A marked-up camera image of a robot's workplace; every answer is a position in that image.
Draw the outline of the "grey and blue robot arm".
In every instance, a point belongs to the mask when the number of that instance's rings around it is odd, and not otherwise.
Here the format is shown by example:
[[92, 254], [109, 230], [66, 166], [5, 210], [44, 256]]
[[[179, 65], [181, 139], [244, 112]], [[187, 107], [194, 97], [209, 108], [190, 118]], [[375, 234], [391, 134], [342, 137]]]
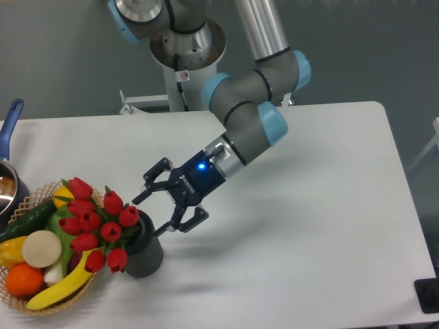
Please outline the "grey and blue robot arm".
[[164, 158], [147, 171], [140, 204], [167, 191], [175, 208], [156, 230], [188, 232], [208, 217], [202, 200], [250, 164], [288, 131], [278, 111], [287, 95], [306, 85], [311, 67], [290, 49], [273, 1], [237, 1], [255, 69], [235, 79], [217, 71], [226, 41], [222, 28], [206, 16], [204, 1], [109, 1], [118, 30], [129, 42], [148, 39], [162, 67], [172, 112], [208, 110], [224, 133], [180, 167]]

